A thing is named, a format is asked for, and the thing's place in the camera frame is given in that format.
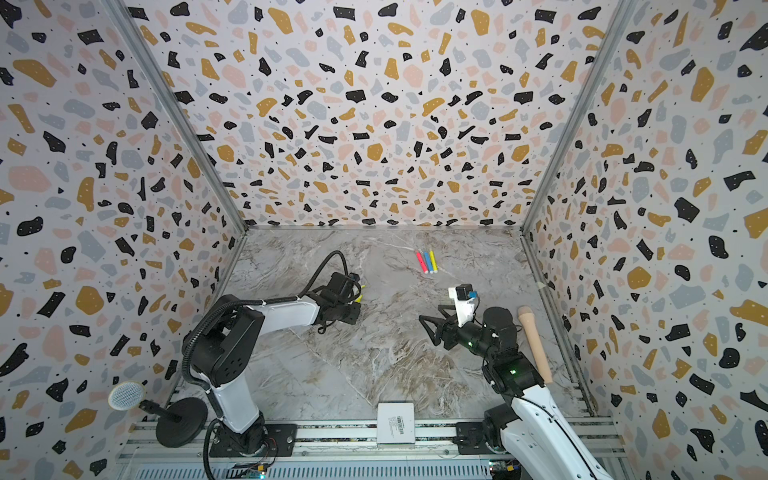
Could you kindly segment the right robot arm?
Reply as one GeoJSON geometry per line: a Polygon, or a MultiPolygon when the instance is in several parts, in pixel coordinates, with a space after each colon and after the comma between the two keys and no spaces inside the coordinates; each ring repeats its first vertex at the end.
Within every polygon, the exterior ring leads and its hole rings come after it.
{"type": "Polygon", "coordinates": [[[531,308],[516,315],[502,307],[483,312],[480,324],[459,324],[440,305],[439,317],[418,321],[435,346],[466,348],[483,360],[481,372],[504,403],[484,414],[483,435],[493,450],[504,450],[532,479],[608,479],[610,474],[589,451],[557,406],[537,370],[548,364],[531,308]]]}

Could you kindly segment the blue highlighter pen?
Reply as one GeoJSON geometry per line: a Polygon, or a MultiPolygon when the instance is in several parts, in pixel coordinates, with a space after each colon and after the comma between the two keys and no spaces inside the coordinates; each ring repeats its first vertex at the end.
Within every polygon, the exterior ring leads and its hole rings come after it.
{"type": "Polygon", "coordinates": [[[424,262],[425,262],[425,265],[426,265],[427,271],[428,271],[429,273],[434,273],[434,272],[435,272],[435,269],[434,269],[434,267],[433,267],[433,262],[432,262],[432,258],[431,258],[431,256],[430,256],[430,253],[429,253],[429,252],[427,252],[427,251],[423,251],[423,252],[422,252],[422,258],[423,258],[423,260],[424,260],[424,262]]]}

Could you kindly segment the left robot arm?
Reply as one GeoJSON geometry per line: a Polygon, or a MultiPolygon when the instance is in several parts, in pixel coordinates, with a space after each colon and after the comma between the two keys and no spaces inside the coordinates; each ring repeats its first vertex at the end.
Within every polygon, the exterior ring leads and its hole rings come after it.
{"type": "Polygon", "coordinates": [[[259,336],[293,327],[353,325],[360,315],[360,277],[335,272],[325,285],[272,299],[219,298],[184,340],[185,381],[204,391],[216,419],[219,443],[236,455],[267,444],[264,415],[251,394],[246,370],[259,336]]]}

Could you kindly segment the pink highlighter pen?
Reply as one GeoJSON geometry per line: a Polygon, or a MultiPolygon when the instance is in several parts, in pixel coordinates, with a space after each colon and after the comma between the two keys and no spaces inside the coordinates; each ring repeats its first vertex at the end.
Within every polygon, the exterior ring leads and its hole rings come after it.
{"type": "Polygon", "coordinates": [[[424,258],[422,256],[422,253],[420,251],[416,250],[415,254],[416,254],[416,257],[417,257],[418,262],[420,264],[420,267],[422,268],[423,273],[424,274],[428,274],[429,270],[428,270],[427,264],[425,263],[425,260],[424,260],[424,258]]]}

